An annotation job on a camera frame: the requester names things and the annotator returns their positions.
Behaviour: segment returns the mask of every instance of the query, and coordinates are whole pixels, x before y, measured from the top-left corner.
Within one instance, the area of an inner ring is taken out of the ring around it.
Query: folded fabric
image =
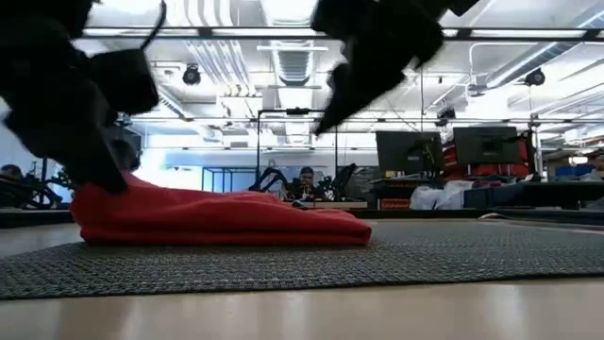
[[[301,211],[273,195],[162,188],[125,174],[128,191],[92,184],[70,210],[89,243],[129,245],[366,245],[371,229],[348,212]]]

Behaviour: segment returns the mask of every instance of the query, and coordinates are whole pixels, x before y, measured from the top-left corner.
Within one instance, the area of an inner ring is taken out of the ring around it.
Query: computer monitor
[[[377,131],[377,161],[382,171],[406,175],[445,169],[438,132]]]
[[[454,127],[457,164],[518,164],[516,127]]]

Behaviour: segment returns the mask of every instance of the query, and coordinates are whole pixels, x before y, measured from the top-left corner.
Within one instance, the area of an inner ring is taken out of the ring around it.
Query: beam
[[[312,117],[281,117],[281,118],[262,118],[263,123],[316,123],[320,118]],[[170,122],[175,120],[181,120],[176,117],[132,117],[132,122],[137,123],[161,123]],[[188,122],[231,122],[231,123],[255,123],[256,118],[221,118],[221,117],[195,117],[187,119]],[[436,118],[349,118],[345,121],[348,124],[354,123],[439,123],[440,119]],[[490,119],[490,118],[456,118],[448,119],[449,124],[480,124],[480,123],[510,123],[510,124],[604,124],[604,118],[596,119],[556,119],[556,118],[504,118],[504,119]]]
[[[88,27],[82,39],[144,39],[154,27]],[[604,43],[599,28],[448,27],[447,42]],[[159,40],[333,40],[309,27],[164,27]]]

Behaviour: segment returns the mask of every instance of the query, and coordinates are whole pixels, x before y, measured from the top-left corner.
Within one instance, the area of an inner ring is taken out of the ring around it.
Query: gray mat
[[[604,236],[488,223],[380,224],[368,247],[56,246],[0,259],[0,299],[604,275]]]

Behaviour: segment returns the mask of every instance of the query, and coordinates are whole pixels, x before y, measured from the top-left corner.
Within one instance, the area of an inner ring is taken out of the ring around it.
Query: desk
[[[0,209],[0,230],[74,222],[67,210]]]
[[[0,230],[0,255],[77,240],[75,225]],[[61,340],[599,340],[602,305],[604,280],[596,279],[64,298],[0,302],[0,334]]]
[[[316,202],[304,202],[301,201],[302,205],[307,208],[314,209],[339,209],[339,210],[349,210],[349,209],[367,209],[367,202],[365,201],[357,201],[357,202],[328,202],[328,201],[316,201]]]

